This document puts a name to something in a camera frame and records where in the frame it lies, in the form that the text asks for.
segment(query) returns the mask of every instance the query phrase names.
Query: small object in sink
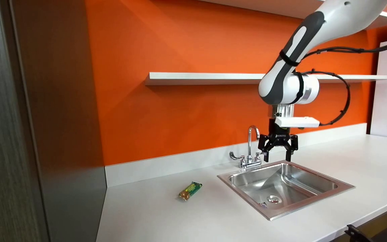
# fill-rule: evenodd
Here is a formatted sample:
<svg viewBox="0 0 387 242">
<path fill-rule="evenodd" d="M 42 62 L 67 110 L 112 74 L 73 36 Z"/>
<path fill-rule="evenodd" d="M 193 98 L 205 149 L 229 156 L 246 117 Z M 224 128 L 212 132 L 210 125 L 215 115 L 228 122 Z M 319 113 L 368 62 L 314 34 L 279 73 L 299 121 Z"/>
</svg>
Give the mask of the small object in sink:
<svg viewBox="0 0 387 242">
<path fill-rule="evenodd" d="M 193 194 L 198 192 L 198 190 L 203 186 L 203 184 L 193 181 L 189 186 L 187 186 L 183 191 L 181 191 L 178 196 L 187 201 Z"/>
</svg>

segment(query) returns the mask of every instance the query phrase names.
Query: sink basin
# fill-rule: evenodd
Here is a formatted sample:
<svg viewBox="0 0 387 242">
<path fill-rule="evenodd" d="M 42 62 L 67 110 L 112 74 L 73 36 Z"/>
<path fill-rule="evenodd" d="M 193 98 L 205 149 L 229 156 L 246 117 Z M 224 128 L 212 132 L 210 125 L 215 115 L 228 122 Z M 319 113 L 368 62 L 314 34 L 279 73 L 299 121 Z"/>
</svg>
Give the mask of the sink basin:
<svg viewBox="0 0 387 242">
<path fill-rule="evenodd" d="M 350 184 L 287 161 L 218 177 L 268 220 L 277 219 L 354 188 Z"/>
</svg>

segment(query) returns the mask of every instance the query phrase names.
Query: orange wall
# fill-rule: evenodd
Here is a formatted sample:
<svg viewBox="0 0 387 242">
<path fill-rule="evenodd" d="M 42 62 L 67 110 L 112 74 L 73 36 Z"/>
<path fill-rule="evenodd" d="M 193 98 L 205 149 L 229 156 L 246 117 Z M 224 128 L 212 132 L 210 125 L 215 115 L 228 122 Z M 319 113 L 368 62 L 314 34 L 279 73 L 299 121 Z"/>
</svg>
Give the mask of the orange wall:
<svg viewBox="0 0 387 242">
<path fill-rule="evenodd" d="M 256 85 L 146 87 L 144 80 L 149 72 L 267 72 L 301 20 L 197 0 L 86 5 L 106 165 L 243 143 L 251 124 L 268 133 Z M 377 44 L 375 32 L 363 31 L 324 46 Z M 371 54 L 323 53 L 298 70 L 368 75 L 375 66 Z M 322 85 L 295 115 L 328 122 L 345 99 L 342 84 Z M 332 127 L 367 122 L 369 102 L 370 84 L 353 84 L 349 112 Z"/>
</svg>

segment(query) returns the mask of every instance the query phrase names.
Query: wall shelf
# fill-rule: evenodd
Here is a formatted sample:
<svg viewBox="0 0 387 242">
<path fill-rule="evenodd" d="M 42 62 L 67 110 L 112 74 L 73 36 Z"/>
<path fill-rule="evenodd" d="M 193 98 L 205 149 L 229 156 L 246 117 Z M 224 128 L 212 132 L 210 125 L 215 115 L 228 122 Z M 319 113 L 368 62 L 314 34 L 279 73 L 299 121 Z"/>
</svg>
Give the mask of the wall shelf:
<svg viewBox="0 0 387 242">
<path fill-rule="evenodd" d="M 259 84 L 265 74 L 150 72 L 147 86 Z M 329 75 L 315 75 L 321 84 L 341 83 Z M 341 75 L 349 83 L 387 80 L 387 75 Z"/>
<path fill-rule="evenodd" d="M 268 12 L 288 17 L 304 19 L 316 11 L 325 0 L 199 0 L 217 3 L 260 12 Z M 387 12 L 380 16 L 366 29 L 374 29 L 387 25 Z"/>
</svg>

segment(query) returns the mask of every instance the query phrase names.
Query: black grip band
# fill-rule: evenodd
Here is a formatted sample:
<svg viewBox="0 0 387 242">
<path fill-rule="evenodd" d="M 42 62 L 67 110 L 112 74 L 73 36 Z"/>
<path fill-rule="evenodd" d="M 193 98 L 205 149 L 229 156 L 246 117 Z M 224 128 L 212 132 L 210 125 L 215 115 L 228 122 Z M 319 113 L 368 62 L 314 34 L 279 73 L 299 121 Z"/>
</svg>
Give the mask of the black grip band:
<svg viewBox="0 0 387 242">
<path fill-rule="evenodd" d="M 293 60 L 291 60 L 284 52 L 283 50 L 280 51 L 280 57 L 286 62 L 286 64 L 289 64 L 291 66 L 295 66 L 297 67 L 300 63 L 299 62 L 295 62 Z"/>
<path fill-rule="evenodd" d="M 297 101 L 299 101 L 299 99 L 302 98 L 303 91 L 304 91 L 304 78 L 302 77 L 302 73 L 301 72 L 294 72 L 294 74 L 298 76 L 298 80 L 300 81 L 300 89 L 297 93 L 297 98 L 295 98 L 295 100 L 289 104 L 294 104 Z"/>
</svg>

